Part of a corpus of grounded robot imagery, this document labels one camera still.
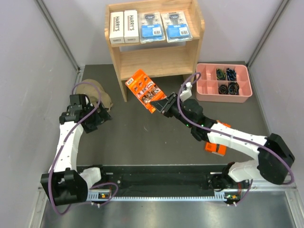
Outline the orange razor blade cartridge box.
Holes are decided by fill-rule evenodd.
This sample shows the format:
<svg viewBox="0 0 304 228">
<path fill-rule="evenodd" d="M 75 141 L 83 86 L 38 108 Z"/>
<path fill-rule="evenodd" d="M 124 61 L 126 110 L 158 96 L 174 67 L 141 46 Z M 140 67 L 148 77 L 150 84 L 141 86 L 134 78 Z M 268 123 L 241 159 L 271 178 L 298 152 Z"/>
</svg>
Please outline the orange razor blade cartridge box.
<svg viewBox="0 0 304 228">
<path fill-rule="evenodd" d="M 167 97 L 142 69 L 137 70 L 125 85 L 151 114 L 156 111 L 151 102 Z"/>
</svg>

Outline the orange Gillette razor box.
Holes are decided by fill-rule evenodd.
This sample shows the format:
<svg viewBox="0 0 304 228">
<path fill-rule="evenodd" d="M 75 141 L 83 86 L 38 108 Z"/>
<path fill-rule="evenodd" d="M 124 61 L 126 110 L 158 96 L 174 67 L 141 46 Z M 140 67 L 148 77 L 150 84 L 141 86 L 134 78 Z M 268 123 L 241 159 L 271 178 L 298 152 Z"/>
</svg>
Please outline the orange Gillette razor box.
<svg viewBox="0 0 304 228">
<path fill-rule="evenodd" d="M 210 142 L 205 143 L 205 151 L 219 155 L 219 156 L 225 156 L 227 147 L 221 144 L 214 144 Z"/>
</svg>

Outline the blue razor blister pack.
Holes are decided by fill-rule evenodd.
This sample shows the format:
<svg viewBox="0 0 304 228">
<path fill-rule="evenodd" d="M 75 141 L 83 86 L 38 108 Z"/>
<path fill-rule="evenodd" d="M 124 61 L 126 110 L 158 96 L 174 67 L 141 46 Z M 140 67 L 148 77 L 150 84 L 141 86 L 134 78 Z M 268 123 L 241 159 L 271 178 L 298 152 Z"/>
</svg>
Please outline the blue razor blister pack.
<svg viewBox="0 0 304 228">
<path fill-rule="evenodd" d="M 140 43 L 164 41 L 166 39 L 160 12 L 138 14 Z"/>
<path fill-rule="evenodd" d="M 161 19 L 168 43 L 192 40 L 193 36 L 183 11 L 162 13 Z"/>
</svg>

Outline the white Harry's box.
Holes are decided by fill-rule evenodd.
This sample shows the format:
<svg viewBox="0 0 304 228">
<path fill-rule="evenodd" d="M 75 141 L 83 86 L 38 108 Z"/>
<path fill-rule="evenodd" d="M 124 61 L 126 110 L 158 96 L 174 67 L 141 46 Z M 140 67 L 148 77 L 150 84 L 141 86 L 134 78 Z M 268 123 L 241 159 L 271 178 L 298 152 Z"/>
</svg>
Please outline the white Harry's box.
<svg viewBox="0 0 304 228">
<path fill-rule="evenodd" d="M 139 42 L 137 10 L 124 11 L 124 41 L 125 43 Z"/>
<path fill-rule="evenodd" d="M 112 45 L 124 43 L 124 13 L 122 11 L 110 14 L 109 39 Z"/>
</svg>

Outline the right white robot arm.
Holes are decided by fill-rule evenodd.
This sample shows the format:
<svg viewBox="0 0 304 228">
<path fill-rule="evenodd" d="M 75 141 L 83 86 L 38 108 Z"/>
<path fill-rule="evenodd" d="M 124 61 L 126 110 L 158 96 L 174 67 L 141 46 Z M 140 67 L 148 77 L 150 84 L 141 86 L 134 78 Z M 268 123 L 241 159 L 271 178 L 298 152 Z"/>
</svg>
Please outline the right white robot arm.
<svg viewBox="0 0 304 228">
<path fill-rule="evenodd" d="M 227 127 L 205 116 L 196 100 L 183 102 L 176 93 L 150 104 L 162 115 L 175 117 L 188 126 L 197 141 L 224 145 L 251 157 L 249 161 L 227 165 L 221 179 L 225 187 L 233 188 L 249 179 L 264 179 L 275 185 L 288 184 L 285 179 L 292 174 L 295 157 L 280 135 L 254 135 Z"/>
</svg>

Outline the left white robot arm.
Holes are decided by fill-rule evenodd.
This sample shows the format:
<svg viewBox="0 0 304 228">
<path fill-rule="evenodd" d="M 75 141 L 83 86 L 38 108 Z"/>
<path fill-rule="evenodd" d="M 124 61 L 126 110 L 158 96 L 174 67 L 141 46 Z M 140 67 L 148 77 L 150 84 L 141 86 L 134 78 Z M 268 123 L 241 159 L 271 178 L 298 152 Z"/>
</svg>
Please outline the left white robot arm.
<svg viewBox="0 0 304 228">
<path fill-rule="evenodd" d="M 59 117 L 60 136 L 54 164 L 41 175 L 40 183 L 55 206 L 87 200 L 89 189 L 103 188 L 108 177 L 98 167 L 77 171 L 77 154 L 83 133 L 91 133 L 112 117 L 102 104 L 95 108 L 85 94 L 70 96 L 70 105 Z"/>
</svg>

